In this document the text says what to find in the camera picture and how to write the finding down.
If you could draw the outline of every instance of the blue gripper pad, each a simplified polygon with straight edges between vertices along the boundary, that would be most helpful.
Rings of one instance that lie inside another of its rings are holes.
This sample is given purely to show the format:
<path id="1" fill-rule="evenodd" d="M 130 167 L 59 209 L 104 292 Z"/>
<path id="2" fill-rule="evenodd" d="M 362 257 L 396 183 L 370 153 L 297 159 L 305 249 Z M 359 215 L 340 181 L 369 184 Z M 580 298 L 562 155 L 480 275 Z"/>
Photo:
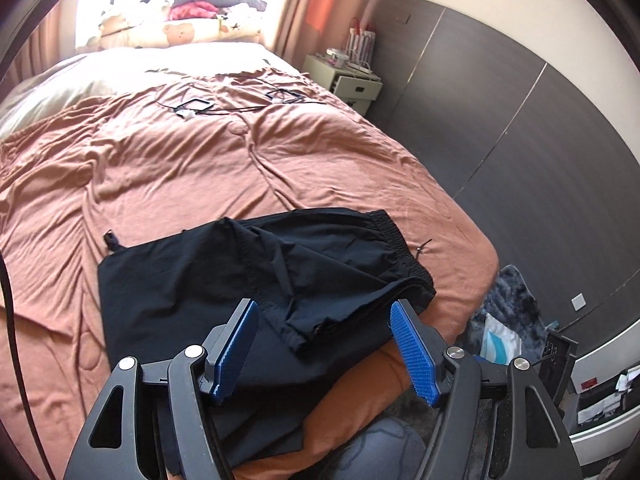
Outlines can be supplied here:
<path id="1" fill-rule="evenodd" d="M 216 363 L 216 386 L 211 397 L 222 402 L 233 392 L 242 371 L 242 366 L 258 331 L 258 305 L 252 301 L 241 317 L 236 330 L 229 338 L 225 350 Z"/>
<path id="2" fill-rule="evenodd" d="M 409 371 L 415 392 L 433 406 L 440 398 L 435 381 L 435 364 L 399 301 L 391 305 L 391 332 Z"/>

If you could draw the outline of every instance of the bed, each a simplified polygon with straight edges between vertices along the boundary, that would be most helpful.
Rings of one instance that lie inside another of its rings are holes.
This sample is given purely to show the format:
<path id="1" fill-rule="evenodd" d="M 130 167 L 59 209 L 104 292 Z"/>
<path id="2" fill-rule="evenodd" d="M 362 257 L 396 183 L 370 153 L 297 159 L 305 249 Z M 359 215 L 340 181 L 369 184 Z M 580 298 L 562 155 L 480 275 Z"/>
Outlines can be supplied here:
<path id="1" fill-rule="evenodd" d="M 192 118 L 161 105 L 203 96 L 260 105 L 261 81 L 308 102 Z M 430 240 L 418 260 L 436 297 L 422 320 L 449 342 L 497 273 L 491 243 L 407 150 L 258 44 L 84 54 L 14 89 L 0 117 L 0 247 L 30 404 L 58 478 L 110 373 L 96 272 L 109 229 L 134 245 L 223 216 L 385 209 L 412 251 Z M 0 418 L 43 478 L 8 355 L 3 339 Z M 302 450 L 245 463 L 236 478 L 288 478 L 409 386 L 395 344 L 385 344 L 305 419 Z"/>

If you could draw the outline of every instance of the orange patch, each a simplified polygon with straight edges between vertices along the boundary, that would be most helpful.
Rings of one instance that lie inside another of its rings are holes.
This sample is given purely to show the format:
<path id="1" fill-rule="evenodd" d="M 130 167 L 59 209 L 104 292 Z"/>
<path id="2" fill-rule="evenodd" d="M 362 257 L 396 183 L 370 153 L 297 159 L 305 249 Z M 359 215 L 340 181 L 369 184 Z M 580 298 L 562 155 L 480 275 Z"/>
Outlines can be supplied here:
<path id="1" fill-rule="evenodd" d="M 191 23 L 165 25 L 162 31 L 166 34 L 166 40 L 169 46 L 189 44 L 195 37 L 195 29 Z"/>
<path id="2" fill-rule="evenodd" d="M 305 22 L 315 30 L 322 31 L 326 25 L 335 0 L 309 0 L 306 9 Z"/>

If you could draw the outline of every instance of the red cloth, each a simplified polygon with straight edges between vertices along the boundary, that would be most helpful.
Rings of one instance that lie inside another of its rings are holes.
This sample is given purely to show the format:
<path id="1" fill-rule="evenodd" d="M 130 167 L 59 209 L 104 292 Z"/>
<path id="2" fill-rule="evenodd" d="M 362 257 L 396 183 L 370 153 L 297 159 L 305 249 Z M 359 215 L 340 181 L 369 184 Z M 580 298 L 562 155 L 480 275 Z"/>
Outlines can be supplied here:
<path id="1" fill-rule="evenodd" d="M 218 8 L 204 0 L 181 4 L 169 11 L 169 21 L 186 20 L 188 18 L 215 18 Z"/>

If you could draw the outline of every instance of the black cord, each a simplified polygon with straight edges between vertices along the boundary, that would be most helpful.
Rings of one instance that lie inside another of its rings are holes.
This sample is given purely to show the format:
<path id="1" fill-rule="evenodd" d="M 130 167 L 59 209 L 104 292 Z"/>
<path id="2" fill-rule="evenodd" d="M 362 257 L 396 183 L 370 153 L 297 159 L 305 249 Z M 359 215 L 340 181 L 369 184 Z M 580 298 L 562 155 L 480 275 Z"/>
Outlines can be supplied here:
<path id="1" fill-rule="evenodd" d="M 42 441 L 38 436 L 38 429 L 33 421 L 33 414 L 31 413 L 31 407 L 29 405 L 29 399 L 27 398 L 27 389 L 24 386 L 24 377 L 22 376 L 22 369 L 20 368 L 20 358 L 18 357 L 18 344 L 15 336 L 15 317 L 14 317 L 14 297 L 11 292 L 11 282 L 9 281 L 9 272 L 7 271 L 4 258 L 0 253 L 0 286 L 2 286 L 2 296 L 4 297 L 4 309 L 6 311 L 6 334 L 9 338 L 9 352 L 11 353 L 11 361 L 14 364 L 15 379 L 18 383 L 18 391 L 20 391 L 20 400 L 24 408 L 24 415 L 27 417 L 27 423 L 31 430 L 31 436 L 38 448 L 40 459 L 44 464 L 44 469 L 47 470 L 47 475 L 50 480 L 56 480 L 53 474 L 53 469 L 49 464 L 47 455 L 42 447 Z"/>
<path id="2" fill-rule="evenodd" d="M 249 76 L 249 75 L 242 75 L 242 74 L 225 74 L 225 76 L 228 77 L 232 77 L 232 78 L 242 78 L 242 79 L 251 79 L 251 80 L 255 80 L 255 81 L 259 81 L 261 83 L 265 83 L 273 88 L 275 88 L 277 91 L 282 92 L 282 93 L 287 93 L 290 94 L 293 99 L 290 100 L 283 100 L 282 104 L 304 104 L 304 103 L 315 103 L 315 104 L 324 104 L 323 102 L 320 101 L 305 101 L 304 99 L 306 98 L 306 96 L 302 93 L 292 93 L 287 89 L 284 89 L 282 87 L 279 87 L 277 85 L 274 85 L 273 83 L 269 82 L 269 81 L 265 81 L 264 79 L 261 79 L 259 77 L 255 77 L 255 76 Z M 171 110 L 172 112 L 176 113 L 178 110 L 192 110 L 196 115 L 208 115 L 208 116 L 215 116 L 215 115 L 229 115 L 232 112 L 251 112 L 254 110 L 262 110 L 268 106 L 270 106 L 273 103 L 268 103 L 265 105 L 255 105 L 255 106 L 244 106 L 244 107 L 233 107 L 233 108 L 213 108 L 213 104 L 209 105 L 206 108 L 202 108 L 200 110 L 198 110 L 197 108 L 184 108 L 183 105 L 185 104 L 185 102 L 183 102 L 180 105 L 177 106 L 171 106 L 171 105 L 167 105 L 165 103 L 161 103 L 158 100 L 158 94 L 160 93 L 161 90 L 166 89 L 166 86 L 162 87 L 161 89 L 158 89 L 156 91 L 156 94 L 154 95 L 154 102 L 158 105 L 160 105 L 161 107 L 167 108 L 169 110 Z M 273 94 L 274 92 L 267 92 L 266 94 L 264 94 L 267 98 L 269 98 L 270 100 L 273 99 L 273 96 L 271 94 Z"/>
<path id="3" fill-rule="evenodd" d="M 542 356 L 538 361 L 536 361 L 535 363 L 533 363 L 531 366 L 537 366 L 537 365 L 539 365 L 542 361 L 546 361 L 547 359 L 553 359 L 554 357 L 562 357 L 562 356 L 559 356 L 558 354 L 549 354 L 549 355 L 545 355 L 545 356 Z"/>
<path id="4" fill-rule="evenodd" d="M 433 240 L 433 238 L 429 238 L 425 243 L 423 243 L 420 247 L 418 247 L 415 250 L 415 259 L 418 260 L 418 258 L 420 258 L 420 255 L 422 254 L 422 252 L 424 251 L 424 248 L 426 247 L 426 245 L 431 242 Z"/>

